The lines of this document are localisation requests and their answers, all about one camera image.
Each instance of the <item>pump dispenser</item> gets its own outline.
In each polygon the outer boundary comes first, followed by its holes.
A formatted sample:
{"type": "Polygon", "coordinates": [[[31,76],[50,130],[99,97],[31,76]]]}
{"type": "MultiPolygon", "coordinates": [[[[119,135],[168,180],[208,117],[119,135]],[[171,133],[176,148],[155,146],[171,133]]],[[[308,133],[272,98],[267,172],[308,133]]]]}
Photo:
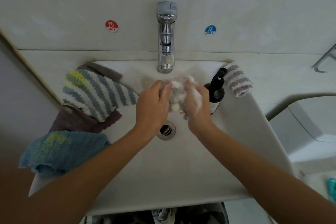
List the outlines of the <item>pump dispenser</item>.
{"type": "Polygon", "coordinates": [[[226,75],[228,70],[221,67],[216,75],[212,78],[212,81],[205,84],[204,87],[209,90],[209,102],[210,102],[210,114],[213,114],[222,99],[224,98],[224,75],[226,75]]]}

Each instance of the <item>chrome faucet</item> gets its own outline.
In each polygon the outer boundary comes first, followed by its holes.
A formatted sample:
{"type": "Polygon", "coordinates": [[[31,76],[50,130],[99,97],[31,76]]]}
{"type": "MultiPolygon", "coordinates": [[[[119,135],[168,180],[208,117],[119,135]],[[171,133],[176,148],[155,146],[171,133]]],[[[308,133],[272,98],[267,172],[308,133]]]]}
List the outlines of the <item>chrome faucet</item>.
{"type": "Polygon", "coordinates": [[[170,73],[175,65],[174,26],[176,14],[176,3],[162,1],[156,4],[159,30],[157,70],[160,73],[170,73]]]}

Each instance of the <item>sink drain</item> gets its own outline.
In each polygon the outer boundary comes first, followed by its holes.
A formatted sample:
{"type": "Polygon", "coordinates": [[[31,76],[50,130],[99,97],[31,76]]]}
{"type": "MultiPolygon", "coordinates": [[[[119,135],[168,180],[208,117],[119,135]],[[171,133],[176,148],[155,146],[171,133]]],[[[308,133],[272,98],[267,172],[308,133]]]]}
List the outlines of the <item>sink drain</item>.
{"type": "Polygon", "coordinates": [[[172,124],[170,121],[166,121],[166,124],[162,126],[160,131],[157,133],[157,136],[161,138],[162,140],[169,140],[172,139],[173,136],[175,136],[176,128],[174,124],[172,124]]]}

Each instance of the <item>faucet handle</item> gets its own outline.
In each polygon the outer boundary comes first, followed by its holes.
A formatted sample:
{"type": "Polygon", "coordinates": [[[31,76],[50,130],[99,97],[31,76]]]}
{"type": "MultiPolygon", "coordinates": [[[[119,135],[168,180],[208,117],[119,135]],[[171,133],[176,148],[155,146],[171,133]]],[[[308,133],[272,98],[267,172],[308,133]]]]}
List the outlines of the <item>faucet handle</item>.
{"type": "Polygon", "coordinates": [[[156,18],[162,24],[172,24],[176,21],[177,5],[175,2],[161,1],[156,4],[156,18]]]}

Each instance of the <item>blue cold sticker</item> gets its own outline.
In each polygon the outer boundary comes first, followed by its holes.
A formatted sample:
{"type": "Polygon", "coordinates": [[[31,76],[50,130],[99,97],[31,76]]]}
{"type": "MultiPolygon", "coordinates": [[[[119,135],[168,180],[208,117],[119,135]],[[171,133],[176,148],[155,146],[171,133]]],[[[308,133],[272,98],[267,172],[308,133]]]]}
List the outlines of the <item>blue cold sticker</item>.
{"type": "Polygon", "coordinates": [[[216,33],[216,27],[214,25],[210,25],[205,29],[205,35],[210,36],[216,33]]]}

